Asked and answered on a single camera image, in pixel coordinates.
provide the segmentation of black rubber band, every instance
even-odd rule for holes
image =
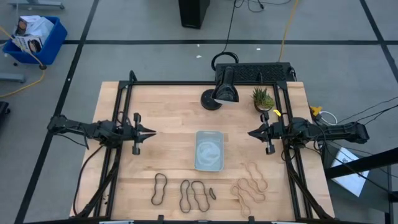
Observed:
[[[163,186],[162,200],[160,201],[160,203],[154,203],[154,198],[155,198],[155,196],[156,196],[156,185],[157,185],[157,178],[156,178],[156,177],[157,177],[158,175],[164,176],[164,179],[166,180],[166,183],[165,183],[164,186]],[[163,198],[164,198],[164,195],[165,195],[164,189],[166,188],[166,185],[167,185],[167,177],[166,177],[164,174],[157,173],[157,174],[155,175],[155,187],[154,187],[155,193],[154,193],[154,196],[152,196],[152,198],[150,199],[150,202],[151,202],[153,205],[160,205],[160,204],[163,202]]]
[[[202,186],[203,186],[203,193],[205,194],[206,202],[207,202],[207,209],[206,209],[206,210],[202,210],[202,209],[200,208],[200,204],[199,204],[199,201],[198,201],[198,199],[197,199],[197,193],[195,192],[195,189],[193,188],[193,184],[194,184],[194,183],[201,183]],[[207,199],[205,184],[204,184],[202,181],[200,181],[200,180],[195,180],[195,181],[192,182],[191,188],[192,188],[192,190],[193,190],[193,198],[195,199],[195,201],[197,201],[199,210],[200,210],[201,212],[207,212],[207,210],[210,209],[210,203],[209,203],[209,200]]]
[[[222,56],[222,55],[228,55],[228,56],[232,57],[233,59],[235,59],[235,63],[239,63],[239,58],[238,58],[238,56],[235,53],[232,53],[232,52],[221,52],[221,53],[217,54],[216,56],[214,56],[213,59],[211,59],[211,68],[213,69],[213,71],[216,70],[216,65],[215,65],[216,59],[219,56]]]
[[[187,195],[187,202],[188,202],[188,204],[189,204],[189,210],[188,210],[187,212],[184,212],[184,211],[183,211],[183,209],[182,209],[182,204],[181,204],[182,199],[184,198],[183,193],[182,193],[182,185],[184,184],[185,181],[188,182],[187,189],[185,190],[185,193],[186,193],[186,195]],[[181,212],[183,212],[183,213],[188,213],[188,212],[191,211],[191,203],[189,202],[189,199],[188,199],[188,189],[189,189],[189,186],[190,186],[190,185],[191,185],[191,183],[189,182],[189,180],[183,180],[182,183],[181,183],[181,185],[180,185],[180,192],[181,192],[180,209],[181,209]]]
[[[213,200],[216,200],[217,199],[217,197],[216,197],[216,195],[214,194],[214,191],[213,191],[213,189],[210,187],[210,190],[209,190],[209,195],[210,195],[210,197],[213,199]]]

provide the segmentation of wooden table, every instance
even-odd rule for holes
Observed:
[[[93,121],[111,120],[117,86],[117,82],[102,84]],[[288,87],[293,115],[311,120],[303,83],[288,83]],[[133,113],[140,113],[142,124],[156,130],[157,135],[141,144],[140,156],[132,155],[132,142],[123,144],[112,219],[156,220],[158,215],[164,215],[165,220],[247,220],[241,216],[238,199],[230,193],[230,187],[238,178],[249,177],[243,164],[254,161],[269,187],[265,202],[248,200],[252,215],[259,221],[294,220],[287,170],[280,158],[281,141],[273,140],[276,153],[268,156],[265,143],[247,134],[261,125],[260,114],[252,104],[253,86],[236,86],[239,103],[223,105],[217,111],[205,110],[200,104],[201,94],[209,88],[213,86],[133,86],[129,117],[132,119]],[[272,87],[268,86],[268,89],[273,97]],[[277,115],[270,113],[270,123],[276,121]],[[224,169],[221,172],[195,170],[195,133],[199,130],[217,130],[224,134]],[[90,149],[96,147],[98,143],[91,141]],[[87,151],[85,159],[93,151]],[[95,155],[85,168],[76,203],[78,211],[98,188],[104,152],[103,149]],[[309,191],[325,211],[334,216],[320,156],[302,149],[302,161]],[[155,206],[150,198],[154,194],[154,176],[158,172],[165,174],[169,183],[163,204]],[[207,212],[199,211],[191,191],[188,196],[191,212],[184,214],[180,211],[180,184],[184,179],[202,180],[206,190],[214,189],[217,199],[209,197]],[[302,194],[299,189],[297,192],[304,217]]]

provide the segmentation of blue bin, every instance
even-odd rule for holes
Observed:
[[[51,65],[60,51],[68,32],[61,24],[58,17],[46,16],[46,18],[54,23],[54,27],[51,30],[50,35],[47,37],[42,50],[37,54],[33,53],[33,55],[35,55],[44,65]],[[20,63],[38,64],[38,61],[36,61],[32,56],[26,52],[22,52],[18,46],[12,43],[11,39],[7,41],[2,51],[12,55]]]

